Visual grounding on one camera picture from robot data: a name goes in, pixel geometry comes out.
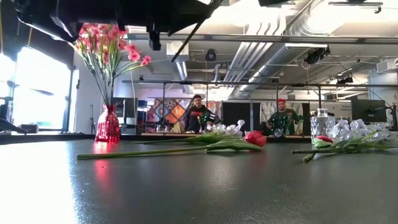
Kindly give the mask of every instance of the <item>glass vase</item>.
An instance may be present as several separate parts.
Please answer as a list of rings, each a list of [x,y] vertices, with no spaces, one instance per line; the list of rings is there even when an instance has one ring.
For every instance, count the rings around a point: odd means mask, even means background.
[[[311,117],[311,142],[317,136],[333,137],[333,127],[335,126],[335,117],[328,116],[328,109],[319,108],[316,116]]]
[[[118,117],[114,113],[116,105],[103,105],[104,112],[98,118],[95,141],[119,142],[120,128]]]

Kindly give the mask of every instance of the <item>person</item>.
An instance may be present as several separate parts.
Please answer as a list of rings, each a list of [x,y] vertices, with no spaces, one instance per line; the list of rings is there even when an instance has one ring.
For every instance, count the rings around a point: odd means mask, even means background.
[[[283,127],[281,126],[281,121],[284,120],[284,118],[288,118],[288,123],[285,124],[286,126]],[[286,108],[286,101],[284,99],[279,99],[278,100],[278,113],[274,113],[273,115],[271,115],[271,117],[268,119],[266,125],[267,128],[271,129],[272,128],[272,124],[271,121],[273,119],[278,120],[280,125],[276,125],[275,128],[279,128],[281,129],[284,134],[289,134],[289,135],[293,135],[295,134],[295,128],[294,128],[294,123],[299,121],[299,116],[297,115],[297,113],[292,110],[292,109],[288,109]]]
[[[193,131],[199,133],[201,124],[198,117],[202,117],[205,113],[212,113],[205,105],[201,103],[201,96],[195,95],[193,98],[193,106],[187,111],[185,116],[185,131]]]

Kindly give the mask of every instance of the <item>red vase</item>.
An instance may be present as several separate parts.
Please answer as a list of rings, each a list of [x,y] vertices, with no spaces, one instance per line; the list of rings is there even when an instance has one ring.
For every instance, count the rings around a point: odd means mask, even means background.
[[[95,141],[119,142],[120,128],[118,117],[114,113],[116,105],[103,105],[104,113],[98,118]]]

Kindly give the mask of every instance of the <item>green shirt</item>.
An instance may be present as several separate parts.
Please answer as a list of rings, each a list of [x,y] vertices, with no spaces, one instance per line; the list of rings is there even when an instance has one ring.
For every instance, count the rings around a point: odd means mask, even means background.
[[[274,128],[279,128],[283,131],[284,134],[295,134],[294,122],[299,121],[299,116],[292,109],[286,109],[284,112],[278,112],[271,115],[268,119],[268,123],[272,125]]]

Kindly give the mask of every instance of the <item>dark gray table surface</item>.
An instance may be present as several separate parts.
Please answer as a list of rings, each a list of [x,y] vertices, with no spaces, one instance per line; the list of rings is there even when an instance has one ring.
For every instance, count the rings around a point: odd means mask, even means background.
[[[0,146],[0,223],[398,223],[397,154],[292,149],[77,161],[164,146],[92,140]]]

